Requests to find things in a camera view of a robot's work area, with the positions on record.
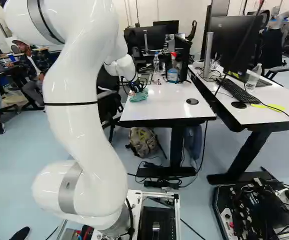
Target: black desk leg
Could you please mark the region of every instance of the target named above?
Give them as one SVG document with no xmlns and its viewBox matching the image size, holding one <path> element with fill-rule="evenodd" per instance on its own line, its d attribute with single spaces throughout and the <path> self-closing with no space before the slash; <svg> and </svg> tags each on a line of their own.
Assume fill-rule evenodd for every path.
<svg viewBox="0 0 289 240">
<path fill-rule="evenodd" d="M 196 175 L 194 167 L 181 167 L 185 137 L 184 126 L 173 127 L 170 142 L 170 167 L 139 168 L 136 176 L 140 178 L 192 177 Z M 151 184 L 147 187 L 168 187 L 168 184 Z"/>
<path fill-rule="evenodd" d="M 180 168 L 183 159 L 185 127 L 173 127 L 170 142 L 170 167 Z"/>
<path fill-rule="evenodd" d="M 266 171 L 245 172 L 270 136 L 270 131 L 253 131 L 226 173 L 208 175 L 211 185 L 250 181 L 253 178 L 271 179 Z"/>
</svg>

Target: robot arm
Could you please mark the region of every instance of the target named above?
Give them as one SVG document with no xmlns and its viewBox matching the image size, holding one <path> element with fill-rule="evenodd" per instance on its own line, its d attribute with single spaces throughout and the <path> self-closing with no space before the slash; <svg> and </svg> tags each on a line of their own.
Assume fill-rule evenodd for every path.
<svg viewBox="0 0 289 240">
<path fill-rule="evenodd" d="M 127 172 L 102 130 L 96 92 L 103 63 L 112 75 L 136 75 L 112 0 L 8 0 L 4 13 L 21 40 L 65 42 L 44 78 L 43 96 L 50 128 L 75 160 L 54 162 L 39 173 L 35 201 L 107 236 L 125 233 Z"/>
<path fill-rule="evenodd" d="M 289 11 L 286 11 L 284 13 L 280 13 L 277 17 L 276 17 L 276 21 L 274 23 L 274 25 L 272 26 L 272 29 L 280 29 L 283 21 L 285 18 L 289 17 Z"/>
</svg>

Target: light blue floor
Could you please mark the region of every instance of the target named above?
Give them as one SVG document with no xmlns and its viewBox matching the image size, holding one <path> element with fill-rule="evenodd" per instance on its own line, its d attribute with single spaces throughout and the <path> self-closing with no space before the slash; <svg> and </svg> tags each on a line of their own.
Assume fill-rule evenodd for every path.
<svg viewBox="0 0 289 240">
<path fill-rule="evenodd" d="M 280 73 L 275 80 L 289 88 L 289 72 Z M 249 134 L 231 132 L 221 120 L 210 122 L 202 172 L 191 186 L 179 191 L 181 217 L 207 240 L 222 237 L 211 208 L 212 187 L 206 175 L 224 172 Z M 128 129 L 117 128 L 112 145 L 127 171 L 135 173 L 140 159 L 125 148 L 127 143 Z M 8 240 L 24 226 L 31 227 L 29 240 L 44 240 L 61 223 L 61 219 L 36 205 L 31 185 L 45 165 L 68 158 L 69 154 L 53 137 L 45 113 L 23 112 L 6 123 L 6 133 L 0 135 L 0 240 Z M 156 158 L 152 162 L 158 164 L 159 161 Z M 289 131 L 273 133 L 249 170 L 259 170 L 260 166 L 289 183 Z M 136 183 L 134 177 L 129 176 L 128 180 L 130 189 L 154 191 Z M 73 222 L 68 224 L 71 228 L 79 226 Z M 184 224 L 181 235 L 182 239 L 199 239 Z"/>
</svg>

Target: green cloth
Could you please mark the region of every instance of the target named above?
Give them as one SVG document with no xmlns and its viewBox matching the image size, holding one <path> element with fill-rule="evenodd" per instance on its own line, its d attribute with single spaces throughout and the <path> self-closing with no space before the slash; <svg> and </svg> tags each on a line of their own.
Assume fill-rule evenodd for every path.
<svg viewBox="0 0 289 240">
<path fill-rule="evenodd" d="M 137 92 L 135 95 L 131 96 L 130 102 L 132 103 L 140 102 L 142 100 L 146 100 L 148 96 L 149 96 L 148 88 L 145 88 L 143 92 Z"/>
</svg>

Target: desk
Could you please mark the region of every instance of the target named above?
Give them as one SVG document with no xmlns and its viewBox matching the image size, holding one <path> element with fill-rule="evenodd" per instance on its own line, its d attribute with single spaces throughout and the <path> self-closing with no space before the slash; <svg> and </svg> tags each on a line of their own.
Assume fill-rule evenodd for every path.
<svg viewBox="0 0 289 240">
<path fill-rule="evenodd" d="M 223 120 L 226 126 L 233 132 L 241 132 L 244 129 L 252 131 L 245 144 L 240 149 L 233 163 L 226 173 L 208 175 L 210 184 L 227 184 L 237 181 L 249 180 L 255 176 L 271 179 L 268 172 L 245 172 L 254 158 L 257 156 L 266 140 L 273 132 L 282 132 L 289 130 L 289 117 L 282 112 L 277 112 L 269 108 L 256 108 L 250 105 L 246 109 L 237 109 L 231 106 L 235 102 L 228 91 L 221 88 L 219 93 L 214 96 L 218 85 L 215 82 L 207 82 L 199 76 L 200 70 L 189 66 L 190 77 L 203 97 L 208 101 L 212 109 Z M 244 88 L 244 84 L 230 76 L 228 79 Z M 285 107 L 285 112 L 289 114 L 289 90 L 264 77 L 261 79 L 271 82 L 272 86 L 256 87 L 252 92 L 256 98 L 266 105 L 277 104 Z"/>
<path fill-rule="evenodd" d="M 195 169 L 181 167 L 183 139 L 186 127 L 198 126 L 216 115 L 192 83 L 147 85 L 147 100 L 125 103 L 119 125 L 131 127 L 172 128 L 170 141 L 170 168 L 162 167 L 168 176 L 194 176 Z M 199 101 L 197 105 L 186 103 L 189 98 Z M 160 177 L 160 173 L 140 168 L 138 177 Z"/>
</svg>

